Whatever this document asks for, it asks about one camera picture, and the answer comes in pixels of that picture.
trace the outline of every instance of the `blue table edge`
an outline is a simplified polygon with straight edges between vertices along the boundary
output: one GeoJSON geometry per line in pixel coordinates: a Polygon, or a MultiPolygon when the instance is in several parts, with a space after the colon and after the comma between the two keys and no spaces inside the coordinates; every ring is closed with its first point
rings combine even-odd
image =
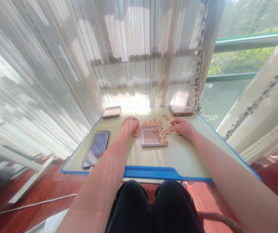
{"type": "MultiPolygon", "coordinates": [[[[210,128],[225,142],[225,144],[238,156],[238,158],[241,159],[241,161],[253,172],[253,174],[262,181],[262,178],[237,154],[236,151],[222,138],[215,130],[214,128],[201,116],[201,114],[196,111],[197,114],[210,126],[210,128]]],[[[71,156],[67,159],[67,161],[63,164],[61,167],[61,172],[66,174],[84,174],[88,175],[88,171],[67,171],[64,170],[64,166],[67,164],[67,162],[70,160],[70,158],[74,155],[76,150],[80,147],[82,142],[78,145],[78,147],[75,149],[75,151],[71,154],[71,156]]],[[[175,170],[173,167],[152,167],[152,166],[132,166],[132,165],[126,165],[125,166],[125,172],[124,172],[124,178],[137,178],[137,179],[151,179],[151,180],[180,180],[180,181],[201,181],[201,182],[207,182],[212,183],[213,180],[211,178],[204,178],[204,177],[186,177],[181,176],[177,170],[175,170]]]]}

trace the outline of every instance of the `person's hand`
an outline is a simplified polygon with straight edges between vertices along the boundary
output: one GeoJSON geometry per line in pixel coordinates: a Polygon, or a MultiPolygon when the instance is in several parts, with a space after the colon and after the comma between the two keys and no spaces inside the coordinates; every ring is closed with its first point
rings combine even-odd
{"type": "Polygon", "coordinates": [[[128,136],[130,136],[138,124],[139,124],[139,121],[137,118],[135,118],[133,116],[129,116],[124,119],[121,131],[126,133],[128,136]]]}
{"type": "Polygon", "coordinates": [[[192,135],[196,132],[196,129],[191,124],[191,122],[184,118],[176,118],[170,122],[170,124],[174,124],[174,126],[177,128],[177,130],[182,134],[183,136],[187,137],[191,140],[192,135]]]}

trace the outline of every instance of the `sheer curtain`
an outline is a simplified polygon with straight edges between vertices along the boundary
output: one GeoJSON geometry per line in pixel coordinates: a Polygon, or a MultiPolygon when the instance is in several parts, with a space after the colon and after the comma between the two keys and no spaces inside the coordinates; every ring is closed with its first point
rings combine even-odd
{"type": "Polygon", "coordinates": [[[0,1],[0,119],[64,159],[106,107],[197,108],[208,7],[0,1]]]}

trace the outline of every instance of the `window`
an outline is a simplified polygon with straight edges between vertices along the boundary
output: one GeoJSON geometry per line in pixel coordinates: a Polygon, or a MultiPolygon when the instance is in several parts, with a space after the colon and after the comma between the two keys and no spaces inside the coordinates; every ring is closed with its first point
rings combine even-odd
{"type": "Polygon", "coordinates": [[[200,100],[201,114],[214,129],[274,52],[276,35],[278,0],[227,0],[200,100]]]}

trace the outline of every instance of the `person's left hand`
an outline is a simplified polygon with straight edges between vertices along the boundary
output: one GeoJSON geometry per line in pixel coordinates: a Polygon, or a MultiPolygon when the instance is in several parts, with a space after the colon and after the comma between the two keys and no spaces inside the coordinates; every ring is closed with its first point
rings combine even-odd
{"type": "Polygon", "coordinates": [[[129,116],[124,119],[122,124],[122,131],[126,132],[129,136],[130,134],[135,130],[137,125],[139,124],[139,121],[137,118],[133,116],[129,116]]]}

